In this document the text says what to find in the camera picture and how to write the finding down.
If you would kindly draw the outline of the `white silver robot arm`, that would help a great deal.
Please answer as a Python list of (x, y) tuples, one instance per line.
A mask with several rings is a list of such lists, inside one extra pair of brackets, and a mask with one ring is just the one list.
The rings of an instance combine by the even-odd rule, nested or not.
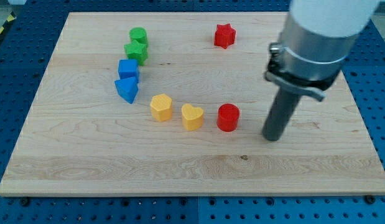
[(378, 8), (379, 0), (293, 0), (271, 54), (265, 79), (277, 99), (326, 97), (345, 58)]

